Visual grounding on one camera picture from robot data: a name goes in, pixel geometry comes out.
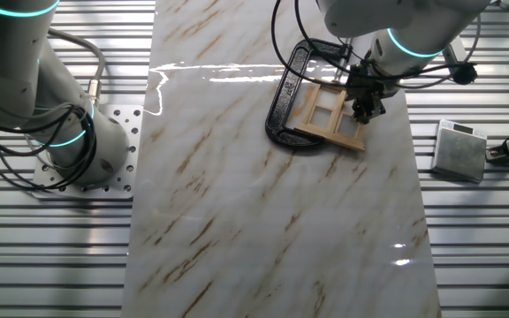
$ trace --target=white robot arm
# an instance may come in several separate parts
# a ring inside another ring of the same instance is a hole
[[[490,0],[317,0],[317,3],[328,30],[338,37],[377,31],[366,56],[367,63],[351,66],[353,75],[347,83],[348,96],[355,99],[355,117],[366,124],[385,112],[381,99],[398,92],[399,79],[395,77],[423,70],[442,52],[448,64],[462,62],[452,49],[445,49],[450,48]],[[455,81],[462,85],[476,77],[472,65],[451,72],[458,75]],[[352,91],[351,86],[370,89]]]
[[[129,151],[120,124],[96,108],[49,45],[58,2],[0,0],[0,130],[29,132],[68,179],[28,187],[34,190],[99,184],[121,168]],[[84,127],[85,121],[91,123]]]

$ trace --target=metal rail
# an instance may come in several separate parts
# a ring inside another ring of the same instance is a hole
[[[103,49],[102,101],[123,107],[144,102],[154,17],[155,1],[63,0],[53,27]],[[488,166],[479,186],[429,174],[441,118],[485,130],[490,145],[509,136],[509,11],[489,9],[482,22],[476,84],[406,94],[448,318],[509,318],[509,169]],[[463,34],[466,46],[474,35],[471,26]],[[85,86],[96,59],[68,42],[51,44]],[[25,147],[19,139],[5,142]],[[33,173],[32,158],[11,158],[11,164]],[[0,317],[119,317],[131,209],[131,202],[40,203],[0,178]]]

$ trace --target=white marble slab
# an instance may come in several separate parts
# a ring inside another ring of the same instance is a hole
[[[404,95],[367,127],[364,154],[272,144],[272,7],[157,5],[123,317],[438,317]],[[302,9],[330,39],[315,1]],[[289,56],[292,1],[278,27]]]

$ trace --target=mounting plate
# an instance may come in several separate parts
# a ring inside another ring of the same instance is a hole
[[[135,179],[137,175],[137,159],[139,158],[139,145],[141,141],[141,127],[143,107],[139,105],[100,105],[103,115],[117,120],[125,130],[129,138],[129,151],[127,159],[121,169],[115,175],[100,185],[93,185],[83,189],[79,185],[69,185],[63,191],[51,190],[46,193],[33,192],[38,199],[60,199],[60,198],[81,198],[81,199],[131,199],[134,196]],[[44,163],[37,160],[34,170],[34,182],[39,185],[56,183],[62,177],[53,169],[44,167]]]

